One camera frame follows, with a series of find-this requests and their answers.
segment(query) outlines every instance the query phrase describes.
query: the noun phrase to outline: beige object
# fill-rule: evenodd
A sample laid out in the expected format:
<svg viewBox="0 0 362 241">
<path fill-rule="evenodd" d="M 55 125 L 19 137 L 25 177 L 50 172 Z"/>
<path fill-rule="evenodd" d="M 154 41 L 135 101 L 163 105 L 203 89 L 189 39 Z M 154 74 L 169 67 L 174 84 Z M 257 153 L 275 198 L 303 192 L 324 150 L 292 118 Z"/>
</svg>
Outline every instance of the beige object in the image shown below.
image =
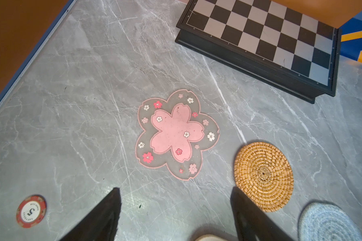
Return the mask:
<svg viewBox="0 0 362 241">
<path fill-rule="evenodd" d="M 266 142 L 249 144 L 237 154 L 236 185 L 263 211 L 288 203 L 294 188 L 292 169 L 283 153 Z"/>
<path fill-rule="evenodd" d="M 227 241 L 227 240 L 219 238 L 219 237 L 211 235 L 211 234 L 207 234 L 207 235 L 203 235 L 203 236 L 199 237 L 198 239 L 196 239 L 196 241 Z"/>
</svg>

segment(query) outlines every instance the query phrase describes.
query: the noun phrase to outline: red poker chip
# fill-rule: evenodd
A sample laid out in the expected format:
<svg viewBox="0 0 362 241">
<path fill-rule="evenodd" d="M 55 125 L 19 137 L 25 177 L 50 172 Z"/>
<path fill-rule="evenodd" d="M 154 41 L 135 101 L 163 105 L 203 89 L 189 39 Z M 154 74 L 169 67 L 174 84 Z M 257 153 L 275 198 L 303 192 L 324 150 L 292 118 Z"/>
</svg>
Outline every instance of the red poker chip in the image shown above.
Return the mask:
<svg viewBox="0 0 362 241">
<path fill-rule="evenodd" d="M 31 196 L 19 205 L 16 211 L 16 221 L 23 228 L 31 228 L 44 218 L 47 205 L 43 197 Z"/>
</svg>

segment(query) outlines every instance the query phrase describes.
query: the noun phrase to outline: cherry blossom coaster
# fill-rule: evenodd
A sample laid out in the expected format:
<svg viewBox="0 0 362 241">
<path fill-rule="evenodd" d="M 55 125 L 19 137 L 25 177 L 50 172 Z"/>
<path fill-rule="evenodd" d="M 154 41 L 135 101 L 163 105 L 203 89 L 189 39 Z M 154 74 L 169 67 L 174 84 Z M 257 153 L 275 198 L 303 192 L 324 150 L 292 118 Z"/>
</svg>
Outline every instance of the cherry blossom coaster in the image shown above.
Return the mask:
<svg viewBox="0 0 362 241">
<path fill-rule="evenodd" d="M 197 96 L 186 89 L 160 98 L 145 100 L 138 109 L 144 132 L 135 147 L 135 156 L 147 168 L 167 166 L 184 181 L 195 178 L 203 163 L 202 152 L 212 148 L 219 127 L 212 117 L 200 113 Z"/>
</svg>

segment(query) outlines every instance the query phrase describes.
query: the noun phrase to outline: round coaster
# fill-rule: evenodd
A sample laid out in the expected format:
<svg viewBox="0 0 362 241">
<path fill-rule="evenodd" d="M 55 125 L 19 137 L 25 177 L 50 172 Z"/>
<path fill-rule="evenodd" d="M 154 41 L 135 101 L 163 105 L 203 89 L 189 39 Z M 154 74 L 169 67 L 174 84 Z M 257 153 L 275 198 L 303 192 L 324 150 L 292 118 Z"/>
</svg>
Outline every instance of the round coaster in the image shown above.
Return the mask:
<svg viewBox="0 0 362 241">
<path fill-rule="evenodd" d="M 237 187 L 265 212 L 281 209 L 291 198 L 291 166 L 283 153 L 269 143 L 255 142 L 241 148 L 234 174 Z"/>
<path fill-rule="evenodd" d="M 333 204 L 313 202 L 299 218 L 299 241 L 362 241 L 357 225 Z"/>
<path fill-rule="evenodd" d="M 43 197 L 31 196 L 19 205 L 16 211 L 16 221 L 23 228 L 31 228 L 44 218 L 47 206 Z"/>
</svg>

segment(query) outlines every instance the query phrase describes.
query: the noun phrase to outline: light blue knitted coaster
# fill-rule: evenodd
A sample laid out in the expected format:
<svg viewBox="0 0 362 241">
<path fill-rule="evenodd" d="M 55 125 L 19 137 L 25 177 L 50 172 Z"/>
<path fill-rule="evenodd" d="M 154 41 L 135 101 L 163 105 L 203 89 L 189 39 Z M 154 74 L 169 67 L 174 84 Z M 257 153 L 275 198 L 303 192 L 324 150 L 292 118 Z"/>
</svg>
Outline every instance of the light blue knitted coaster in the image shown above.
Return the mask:
<svg viewBox="0 0 362 241">
<path fill-rule="evenodd" d="M 362 241 L 357 225 L 338 206 L 313 202 L 300 215 L 299 241 Z"/>
</svg>

